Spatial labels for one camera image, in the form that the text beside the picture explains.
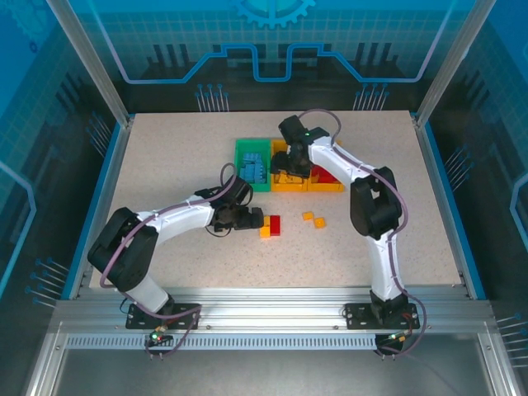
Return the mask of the small connector with green light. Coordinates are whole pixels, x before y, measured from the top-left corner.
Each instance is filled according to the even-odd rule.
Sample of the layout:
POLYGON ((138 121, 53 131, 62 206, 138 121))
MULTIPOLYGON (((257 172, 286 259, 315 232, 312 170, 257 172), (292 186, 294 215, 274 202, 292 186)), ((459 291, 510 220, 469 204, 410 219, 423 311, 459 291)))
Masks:
POLYGON ((403 343, 407 340, 408 336, 412 333, 408 330, 402 332, 396 332, 392 334, 380 334, 375 338, 376 344, 385 346, 394 343, 403 343))
POLYGON ((148 336, 148 347, 159 347, 164 342, 168 342, 172 339, 170 335, 166 334, 167 326, 157 326, 148 336))

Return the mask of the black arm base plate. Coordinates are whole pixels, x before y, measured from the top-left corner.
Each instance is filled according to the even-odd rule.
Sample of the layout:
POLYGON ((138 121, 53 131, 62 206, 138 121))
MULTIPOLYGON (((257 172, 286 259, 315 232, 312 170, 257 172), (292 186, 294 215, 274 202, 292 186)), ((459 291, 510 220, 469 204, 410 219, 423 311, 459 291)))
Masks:
MULTIPOLYGON (((187 310, 197 308, 198 304, 174 304, 171 312, 163 312, 161 315, 173 316, 175 314, 181 314, 187 310)), ((191 324, 192 319, 196 316, 195 313, 190 313, 186 316, 178 319, 169 319, 168 328, 170 330, 184 330, 191 324)), ((155 318, 146 314, 142 309, 138 308, 135 304, 130 304, 127 312, 127 318, 125 320, 125 328, 132 330, 154 330, 158 326, 163 324, 163 320, 155 318)))
POLYGON ((342 312, 348 330, 381 330, 381 329, 419 329, 420 319, 415 304, 407 304, 390 314, 386 319, 379 319, 372 304, 350 303, 344 305, 342 312))

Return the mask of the green plastic bin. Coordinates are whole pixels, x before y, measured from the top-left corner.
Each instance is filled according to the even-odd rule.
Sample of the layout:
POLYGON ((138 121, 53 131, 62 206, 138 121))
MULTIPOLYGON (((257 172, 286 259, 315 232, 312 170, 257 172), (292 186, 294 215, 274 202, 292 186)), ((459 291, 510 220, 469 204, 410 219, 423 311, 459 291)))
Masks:
POLYGON ((247 163, 243 163, 244 153, 260 153, 261 154, 262 163, 266 164, 268 182, 267 184, 250 184, 250 185, 252 186, 255 192, 269 192, 271 190, 271 179, 270 179, 271 141, 269 139, 238 139, 236 141, 234 163, 235 163, 235 167, 237 168, 237 174, 239 177, 240 177, 240 169, 245 164, 247 164, 247 163))

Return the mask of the yellow plastic bin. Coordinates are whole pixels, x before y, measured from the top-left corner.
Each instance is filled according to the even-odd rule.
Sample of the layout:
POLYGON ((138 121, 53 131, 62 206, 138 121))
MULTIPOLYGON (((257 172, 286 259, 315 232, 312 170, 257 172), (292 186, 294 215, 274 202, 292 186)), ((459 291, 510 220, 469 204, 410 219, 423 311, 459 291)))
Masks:
MULTIPOLYGON (((271 141, 271 156, 274 155, 274 153, 278 151, 286 151, 287 150, 287 144, 283 139, 273 139, 271 141)), ((303 188, 300 188, 299 186, 287 184, 287 185, 277 185, 274 183, 274 175, 270 175, 271 179, 271 191, 272 192, 306 192, 308 190, 308 180, 306 181, 306 184, 303 188)))
POLYGON ((326 147, 327 147, 326 145, 322 146, 321 144, 311 144, 309 146, 308 153, 309 153, 309 159, 312 164, 310 165, 310 174, 309 174, 309 179, 308 179, 307 192, 343 192, 344 191, 344 185, 341 184, 338 180, 335 183, 323 184, 323 183, 317 183, 317 178, 311 177, 311 169, 313 166, 322 167, 321 165, 316 163, 312 159, 312 157, 315 153, 318 156, 320 156, 319 154, 320 150, 325 149, 326 147))

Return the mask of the aluminium table side rail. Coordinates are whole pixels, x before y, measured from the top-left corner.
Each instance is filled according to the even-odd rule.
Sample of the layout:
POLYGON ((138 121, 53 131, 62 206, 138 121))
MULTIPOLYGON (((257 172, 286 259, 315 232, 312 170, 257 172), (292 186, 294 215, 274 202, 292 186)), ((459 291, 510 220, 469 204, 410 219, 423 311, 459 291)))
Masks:
POLYGON ((483 287, 431 127, 416 121, 413 125, 424 162, 420 180, 426 186, 419 189, 421 195, 412 194, 410 205, 412 244, 408 251, 422 265, 414 262, 406 272, 417 272, 409 276, 413 280, 462 285, 471 299, 480 299, 483 287))
POLYGON ((127 127, 116 125, 112 133, 78 244, 73 254, 73 260, 60 297, 61 300, 77 298, 84 272, 90 267, 87 254, 106 223, 132 124, 130 123, 127 127))

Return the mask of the aluminium frame post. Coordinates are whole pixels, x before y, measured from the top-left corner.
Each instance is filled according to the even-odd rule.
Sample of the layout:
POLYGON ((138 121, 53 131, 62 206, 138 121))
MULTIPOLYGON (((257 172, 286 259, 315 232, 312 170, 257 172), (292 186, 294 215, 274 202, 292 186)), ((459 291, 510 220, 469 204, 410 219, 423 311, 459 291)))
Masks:
POLYGON ((121 127, 128 129, 130 127, 129 113, 69 1, 45 1, 61 25, 116 122, 121 127))
POLYGON ((424 96, 415 115, 415 126, 424 129, 432 112, 440 102, 452 78, 467 56, 471 45, 480 32, 497 0, 475 0, 464 24, 450 47, 437 75, 424 96))

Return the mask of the aluminium mounting rail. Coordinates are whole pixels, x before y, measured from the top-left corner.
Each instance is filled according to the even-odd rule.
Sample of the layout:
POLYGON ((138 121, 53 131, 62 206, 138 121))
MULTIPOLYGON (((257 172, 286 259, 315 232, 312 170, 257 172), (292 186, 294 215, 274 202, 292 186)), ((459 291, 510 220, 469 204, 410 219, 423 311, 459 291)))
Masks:
MULTIPOLYGON (((200 332, 344 333, 347 303, 369 303, 366 287, 347 288, 171 288, 178 303, 198 303, 200 332)), ((496 332, 492 306, 471 299, 461 286, 418 286, 412 295, 425 305, 420 322, 428 334, 496 332)), ((86 289, 55 305, 51 332, 121 333, 121 296, 86 289)))

